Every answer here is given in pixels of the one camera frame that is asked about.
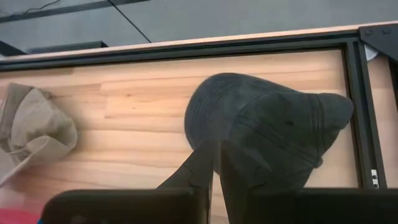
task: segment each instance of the beige bucket hat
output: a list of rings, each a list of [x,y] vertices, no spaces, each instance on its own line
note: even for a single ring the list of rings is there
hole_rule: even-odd
[[[0,185],[23,168],[63,158],[76,146],[72,119],[49,98],[32,86],[7,87],[0,111]]]

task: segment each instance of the red object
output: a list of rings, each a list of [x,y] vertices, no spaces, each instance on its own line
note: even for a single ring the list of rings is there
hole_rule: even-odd
[[[29,212],[0,208],[0,224],[37,224],[39,218]]]

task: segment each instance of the wooden edge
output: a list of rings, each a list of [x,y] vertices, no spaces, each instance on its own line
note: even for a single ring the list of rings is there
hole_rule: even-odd
[[[125,46],[117,46],[117,47],[107,47],[107,48],[103,48],[103,49],[74,50],[74,51],[55,52],[55,53],[46,53],[46,54],[20,55],[20,56],[4,57],[0,60],[4,61],[4,60],[17,60],[17,59],[28,59],[28,58],[41,58],[41,57],[48,58],[48,57],[56,57],[56,56],[64,56],[64,55],[79,55],[79,54],[87,54],[87,53],[108,52],[108,51],[128,50],[128,49],[141,49],[141,48],[143,49],[143,48],[147,48],[147,47],[161,47],[161,46],[170,46],[170,45],[178,45],[178,44],[216,42],[216,41],[221,41],[221,40],[239,40],[239,39],[250,39],[250,38],[259,38],[259,37],[275,37],[275,36],[283,36],[283,35],[333,32],[333,31],[339,31],[339,30],[358,29],[361,26],[375,26],[375,25],[383,25],[383,24],[395,24],[395,23],[398,23],[398,21],[374,22],[374,23],[356,24],[356,25],[349,25],[349,26],[289,30],[289,31],[268,32],[268,33],[258,33],[258,34],[231,35],[231,36],[223,36],[223,37],[207,37],[207,38],[201,38],[201,39],[175,40],[175,41],[166,41],[166,42],[158,42],[158,43],[151,43],[151,44],[136,44],[136,45],[125,45]]]

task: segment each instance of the dark gray cap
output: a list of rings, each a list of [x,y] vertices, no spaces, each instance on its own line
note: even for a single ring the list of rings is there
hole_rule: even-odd
[[[320,166],[352,113],[351,100],[341,95],[302,93],[261,78],[221,73],[194,92],[185,134],[193,149],[207,140],[230,141],[299,187]]]

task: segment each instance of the concrete floor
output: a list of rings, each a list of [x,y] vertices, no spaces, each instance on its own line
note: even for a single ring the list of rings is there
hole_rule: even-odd
[[[0,0],[0,11],[51,1]],[[87,2],[93,0],[62,0],[46,9]],[[150,0],[118,7],[153,42],[398,20],[397,0]],[[112,7],[2,23],[0,40],[21,50],[96,40],[109,46],[146,42]]]

